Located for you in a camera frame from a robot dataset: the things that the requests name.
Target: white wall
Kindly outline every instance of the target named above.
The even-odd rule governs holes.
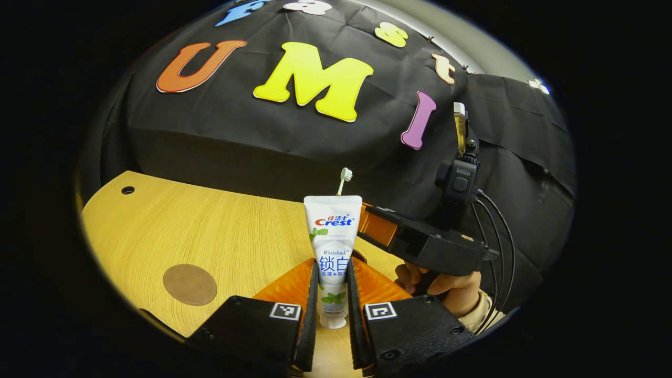
[[[527,81],[537,77],[498,40],[447,9],[423,0],[352,0],[408,24],[451,54],[469,72]]]

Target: sleeve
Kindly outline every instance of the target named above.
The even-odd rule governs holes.
[[[476,307],[470,313],[459,318],[460,322],[462,322],[462,324],[464,324],[464,326],[467,327],[471,332],[476,332],[478,327],[480,327],[480,325],[485,320],[485,317],[488,316],[490,308],[493,306],[493,300],[483,290],[478,290],[478,296],[478,304],[476,304]],[[504,316],[504,313],[498,313],[497,309],[495,309],[493,314],[488,318],[488,322],[492,318],[495,319],[488,327],[491,327],[493,324],[497,323]]]

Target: wooden table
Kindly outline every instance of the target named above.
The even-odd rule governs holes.
[[[134,192],[122,194],[132,186]],[[188,337],[231,295],[252,297],[313,257],[304,206],[125,172],[86,204],[82,219],[101,269],[132,306]],[[390,279],[402,260],[357,238],[355,249]],[[186,305],[163,286],[176,264],[207,270],[214,300]],[[317,326],[306,377],[361,377],[352,369],[349,327]]]

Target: foam letter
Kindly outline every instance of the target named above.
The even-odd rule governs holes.
[[[207,42],[191,44],[179,51],[177,58],[166,67],[157,80],[157,89],[161,92],[184,92],[193,89],[208,80],[210,76],[224,62],[224,59],[236,48],[246,45],[242,40],[227,40],[217,44],[217,51],[212,54],[208,61],[190,76],[179,74],[185,65],[196,55],[197,52],[206,49],[210,44]]]
[[[287,42],[285,55],[266,81],[254,89],[254,96],[264,100],[285,102],[290,97],[287,84],[294,76],[296,103],[304,106],[329,87],[327,95],[315,104],[318,112],[346,122],[355,122],[355,102],[364,79],[374,72],[365,62],[345,58],[327,69],[317,48],[311,44]]]
[[[326,11],[331,9],[331,5],[317,0],[298,0],[297,3],[285,4],[282,7],[290,11],[303,11],[303,13],[314,15],[327,14]]]
[[[438,54],[432,54],[431,56],[436,59],[436,66],[434,69],[439,77],[448,84],[455,84],[455,79],[450,77],[450,71],[455,72],[455,67],[450,64],[448,58]]]
[[[409,37],[405,31],[389,22],[381,22],[380,27],[376,28],[375,32],[378,38],[397,47],[406,46],[406,39]]]
[[[436,110],[436,103],[425,92],[418,91],[418,106],[409,129],[401,135],[401,143],[412,149],[422,147],[422,134],[425,132],[429,115]]]
[[[228,13],[226,14],[226,17],[224,17],[222,21],[219,21],[217,24],[215,24],[215,27],[224,25],[231,21],[239,20],[243,17],[250,15],[251,13],[248,11],[254,11],[261,8],[263,6],[264,1],[271,1],[271,0],[257,0],[251,3],[243,4],[238,7],[229,9]]]

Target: human hand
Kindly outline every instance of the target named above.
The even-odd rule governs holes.
[[[420,268],[410,262],[404,262],[404,264],[396,267],[395,272],[398,279],[394,283],[404,288],[408,294],[413,294],[416,290],[416,285],[422,279],[422,275],[429,272],[429,270]],[[480,272],[472,272],[468,276],[439,274],[429,288],[427,288],[427,294],[439,295],[448,291],[448,295],[443,300],[444,306],[455,317],[463,317],[478,305],[479,287]]]

